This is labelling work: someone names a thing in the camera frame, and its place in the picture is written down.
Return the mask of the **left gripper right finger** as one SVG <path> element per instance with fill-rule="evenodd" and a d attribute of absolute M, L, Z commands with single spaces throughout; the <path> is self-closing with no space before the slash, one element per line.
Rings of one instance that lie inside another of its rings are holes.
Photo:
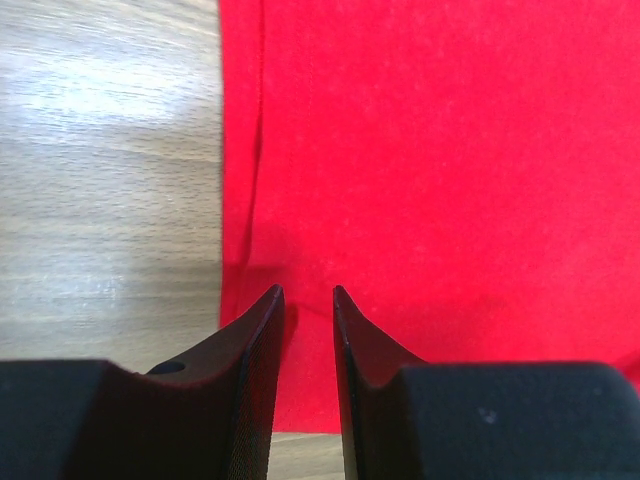
<path fill-rule="evenodd" d="M 342 287 L 333 328 L 349 479 L 639 475 L 639 396 L 609 365 L 428 363 Z"/>

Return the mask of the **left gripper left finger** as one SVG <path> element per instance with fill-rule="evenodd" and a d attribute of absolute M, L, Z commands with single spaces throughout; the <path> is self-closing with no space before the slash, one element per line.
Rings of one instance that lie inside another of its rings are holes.
<path fill-rule="evenodd" d="M 101 359 L 1 365 L 5 479 L 263 479 L 283 289 L 145 374 Z"/>

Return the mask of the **red t-shirt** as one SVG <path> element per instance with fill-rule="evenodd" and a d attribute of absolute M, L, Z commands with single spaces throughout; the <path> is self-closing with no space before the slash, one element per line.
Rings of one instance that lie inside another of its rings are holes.
<path fill-rule="evenodd" d="M 274 426 L 335 433 L 332 291 L 428 361 L 639 376 L 635 1 L 224 1 L 228 323 L 287 305 Z"/>

